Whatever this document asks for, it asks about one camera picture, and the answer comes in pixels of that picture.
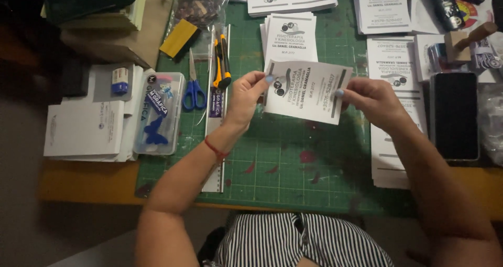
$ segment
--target fingernail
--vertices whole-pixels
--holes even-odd
[[[267,82],[268,84],[272,83],[272,82],[273,82],[273,80],[274,80],[273,75],[268,75],[268,76],[266,77],[266,82]]]
[[[344,95],[344,90],[342,90],[340,88],[338,90],[336,90],[336,96],[337,97],[342,97],[343,95]]]

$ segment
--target plastic box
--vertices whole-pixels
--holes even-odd
[[[171,155],[177,149],[185,77],[182,73],[144,74],[144,100],[140,105],[134,151]]]

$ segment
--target black and white striped shirt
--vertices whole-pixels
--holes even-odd
[[[316,214],[238,215],[217,249],[222,266],[393,266],[386,252],[359,227]]]

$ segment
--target blue scissors handle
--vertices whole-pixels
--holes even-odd
[[[198,96],[202,98],[202,102],[198,103]],[[187,89],[185,90],[184,108],[191,111],[194,108],[202,110],[206,108],[206,94],[199,87],[197,80],[189,80],[187,83]]]

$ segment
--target wooden stamp handle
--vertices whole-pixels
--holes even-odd
[[[479,27],[474,29],[467,38],[462,39],[454,46],[457,50],[461,51],[470,46],[472,42],[480,41],[498,30],[498,26],[495,23],[487,22],[481,24]]]

